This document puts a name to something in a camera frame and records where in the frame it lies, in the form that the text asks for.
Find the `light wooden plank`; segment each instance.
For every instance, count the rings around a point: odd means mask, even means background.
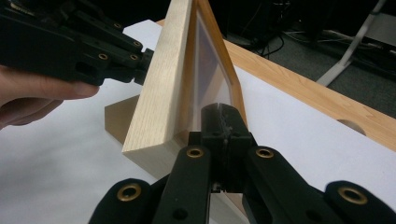
[[[174,124],[190,14],[191,0],[171,2],[151,61],[155,66],[148,70],[122,149],[126,157],[156,177],[170,172],[182,145],[174,137]]]
[[[358,124],[367,137],[396,151],[396,119],[225,41],[233,63],[333,119]]]

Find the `finger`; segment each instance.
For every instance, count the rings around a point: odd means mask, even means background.
[[[13,99],[35,97],[70,100],[94,96],[99,91],[98,87],[80,81],[66,82],[4,66],[0,66],[0,80],[1,92]]]
[[[15,120],[30,116],[45,106],[49,105],[52,100],[22,98],[13,100],[0,107],[0,123],[8,125]]]
[[[52,101],[48,105],[44,106],[41,108],[39,111],[35,112],[34,114],[31,114],[29,116],[26,116],[24,118],[14,120],[12,123],[9,123],[8,125],[25,125],[28,123],[31,123],[33,121],[42,119],[48,115],[52,110],[54,110],[56,107],[62,104],[63,101]]]

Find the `wooden base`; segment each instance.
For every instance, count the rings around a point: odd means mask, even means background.
[[[105,107],[105,129],[121,144],[125,142],[139,95]]]

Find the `wooden block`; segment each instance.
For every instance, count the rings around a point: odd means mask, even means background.
[[[209,4],[173,0],[123,154],[156,178],[169,174],[188,133],[200,130],[201,108],[213,103],[233,105],[246,121],[239,80]],[[232,202],[224,194],[215,195],[212,203],[216,221],[247,222],[240,196]]]
[[[105,129],[124,143],[139,95],[105,107]]]

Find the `white table surface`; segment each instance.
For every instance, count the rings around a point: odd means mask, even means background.
[[[125,32],[155,49],[161,26],[138,23]],[[396,208],[396,153],[286,93],[236,68],[248,127],[312,186],[345,179]],[[90,98],[64,102],[44,119],[0,131],[0,223],[86,223],[118,181],[155,179],[121,154],[105,131],[104,108],[141,87],[106,80]]]

